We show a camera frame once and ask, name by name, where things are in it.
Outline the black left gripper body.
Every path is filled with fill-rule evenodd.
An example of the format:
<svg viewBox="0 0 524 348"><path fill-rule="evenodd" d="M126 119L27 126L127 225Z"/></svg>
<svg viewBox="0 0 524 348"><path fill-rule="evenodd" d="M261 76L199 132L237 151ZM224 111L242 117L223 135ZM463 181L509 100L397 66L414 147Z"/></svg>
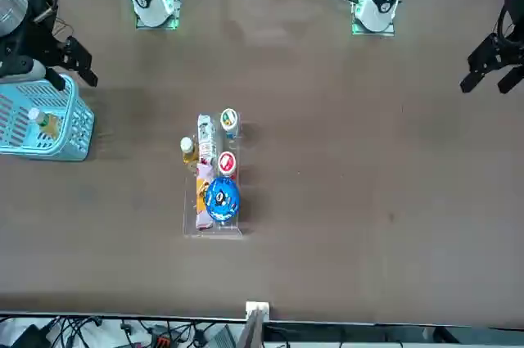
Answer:
<svg viewBox="0 0 524 348"><path fill-rule="evenodd" d="M513 31L506 35L504 19L509 16ZM523 63L523 0L504 0L497 20L501 66Z"/></svg>

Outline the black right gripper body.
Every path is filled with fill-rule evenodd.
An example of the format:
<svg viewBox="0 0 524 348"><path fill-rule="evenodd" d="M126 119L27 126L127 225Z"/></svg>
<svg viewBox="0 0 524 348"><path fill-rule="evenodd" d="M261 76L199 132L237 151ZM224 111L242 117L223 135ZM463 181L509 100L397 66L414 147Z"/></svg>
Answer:
<svg viewBox="0 0 524 348"><path fill-rule="evenodd" d="M46 26L23 23L1 37L1 74L28 75L38 71L37 63L43 73L47 67L68 69L65 47Z"/></svg>

